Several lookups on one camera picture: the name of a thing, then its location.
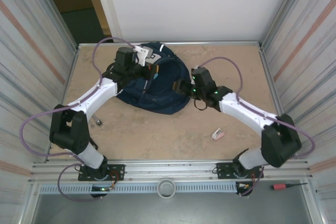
brown floor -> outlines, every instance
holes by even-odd
[[[243,74],[242,98],[275,113],[256,46],[169,47],[188,68],[216,56],[234,60]],[[104,45],[98,49],[96,64],[101,70],[114,61],[118,48],[116,45]],[[66,103],[80,97],[98,79],[91,65],[92,50],[93,47],[80,49]],[[225,85],[234,91],[238,89],[239,77],[229,62],[218,60],[206,67],[217,85]],[[180,112],[162,115],[112,98],[96,112],[96,116],[103,121],[103,126],[91,126],[90,134],[98,144],[99,151],[109,159],[227,159],[246,148],[259,146],[261,142],[257,133],[235,118],[214,109],[199,111],[194,108],[192,100]],[[219,127],[226,135],[213,141],[211,134]],[[50,152],[59,151],[55,146]]]

screwdriver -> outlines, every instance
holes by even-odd
[[[274,185],[271,185],[271,188],[273,190],[283,190],[283,189],[286,189],[286,188],[289,188],[289,187],[292,187],[292,186],[300,186],[300,185],[306,185],[308,183],[302,183],[302,184],[274,184]]]

small white object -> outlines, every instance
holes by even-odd
[[[260,147],[247,150],[239,157],[238,160],[241,165],[247,170],[250,170],[253,167],[259,165],[268,165],[268,163],[265,161],[264,157],[261,154]]]
[[[85,164],[93,169],[98,169],[103,162],[104,156],[100,154],[91,143],[85,148],[78,157],[85,162]]]
[[[176,186],[171,179],[165,178],[158,183],[156,191],[161,198],[171,199],[176,193]]]
[[[153,49],[149,47],[134,46],[134,51],[138,52],[138,64],[144,67],[146,58],[152,56]]]
[[[225,136],[225,133],[221,131],[221,128],[218,128],[214,133],[212,133],[211,138],[213,140],[218,140],[223,136]]]

backpack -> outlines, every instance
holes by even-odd
[[[189,97],[173,91],[173,84],[178,79],[190,82],[189,71],[183,61],[160,42],[141,44],[153,49],[148,63],[159,65],[157,75],[151,80],[138,78],[127,84],[117,97],[125,103],[155,113],[171,115],[183,109]]]

white wall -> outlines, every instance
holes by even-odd
[[[130,41],[260,40],[282,0],[101,0]]]

